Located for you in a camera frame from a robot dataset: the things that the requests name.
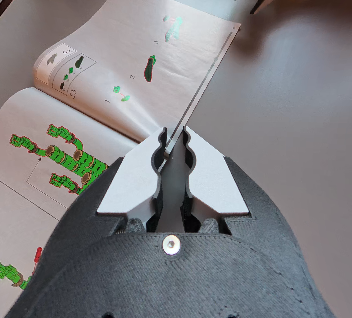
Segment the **lego instruction booklet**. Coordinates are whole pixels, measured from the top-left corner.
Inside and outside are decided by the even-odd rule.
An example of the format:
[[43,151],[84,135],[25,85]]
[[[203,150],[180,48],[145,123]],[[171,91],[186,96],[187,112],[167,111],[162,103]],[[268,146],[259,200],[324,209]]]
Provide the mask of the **lego instruction booklet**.
[[78,194],[160,127],[169,153],[240,24],[174,0],[107,0],[1,107],[1,317]]

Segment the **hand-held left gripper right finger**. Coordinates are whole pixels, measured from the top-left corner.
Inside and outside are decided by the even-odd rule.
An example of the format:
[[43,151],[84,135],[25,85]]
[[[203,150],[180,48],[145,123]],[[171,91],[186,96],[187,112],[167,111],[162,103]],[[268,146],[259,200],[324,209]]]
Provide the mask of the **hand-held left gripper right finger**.
[[183,127],[186,177],[180,207],[185,232],[198,232],[208,218],[247,216],[250,211],[230,171],[226,157],[189,127]]

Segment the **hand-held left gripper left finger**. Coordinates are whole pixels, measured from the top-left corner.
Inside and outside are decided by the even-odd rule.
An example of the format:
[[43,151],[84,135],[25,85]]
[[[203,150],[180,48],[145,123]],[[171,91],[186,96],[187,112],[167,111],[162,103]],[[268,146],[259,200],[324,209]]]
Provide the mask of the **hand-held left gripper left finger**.
[[138,218],[147,232],[155,232],[162,208],[160,167],[164,163],[167,128],[162,127],[128,152],[97,212]]

